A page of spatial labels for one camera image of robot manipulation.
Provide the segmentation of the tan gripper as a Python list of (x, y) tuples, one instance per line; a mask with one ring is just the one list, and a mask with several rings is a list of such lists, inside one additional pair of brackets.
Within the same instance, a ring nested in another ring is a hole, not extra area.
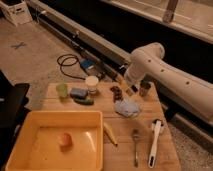
[(133, 86), (129, 86), (124, 79), (121, 80), (120, 87), (128, 96), (132, 96), (137, 93), (136, 88)]

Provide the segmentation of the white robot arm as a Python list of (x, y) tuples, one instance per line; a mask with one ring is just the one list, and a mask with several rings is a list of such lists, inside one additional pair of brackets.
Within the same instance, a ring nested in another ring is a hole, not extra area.
[(162, 60), (165, 50), (158, 42), (134, 49), (124, 74), (128, 86), (149, 75), (196, 109), (213, 126), (213, 84), (177, 69)]

